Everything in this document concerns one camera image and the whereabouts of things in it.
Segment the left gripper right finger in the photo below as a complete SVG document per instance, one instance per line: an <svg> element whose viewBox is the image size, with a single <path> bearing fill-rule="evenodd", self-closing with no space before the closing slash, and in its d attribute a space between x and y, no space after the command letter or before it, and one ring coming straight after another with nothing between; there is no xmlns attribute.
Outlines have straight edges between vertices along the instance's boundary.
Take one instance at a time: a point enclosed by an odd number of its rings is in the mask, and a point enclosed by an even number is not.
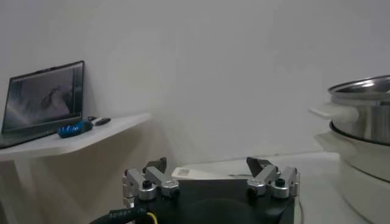
<svg viewBox="0 0 390 224"><path fill-rule="evenodd" d="M252 174L246 182L249 203L255 203L268 193L277 200L300 196L300 173L295 167L280 169L266 159L254 157L247 157L246 163Z"/></svg>

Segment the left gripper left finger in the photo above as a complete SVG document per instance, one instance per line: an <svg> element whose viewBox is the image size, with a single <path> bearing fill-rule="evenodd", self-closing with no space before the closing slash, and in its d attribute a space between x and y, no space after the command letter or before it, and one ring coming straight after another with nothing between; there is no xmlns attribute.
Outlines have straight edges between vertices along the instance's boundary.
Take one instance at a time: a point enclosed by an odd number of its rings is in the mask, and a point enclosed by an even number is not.
<svg viewBox="0 0 390 224"><path fill-rule="evenodd" d="M152 201L157 193L165 198L177 199L180 196L180 185L165 175L167 158L149 161L141 171L136 168L126 169L122 175L122 202L125 207L132 208L135 199Z"/></svg>

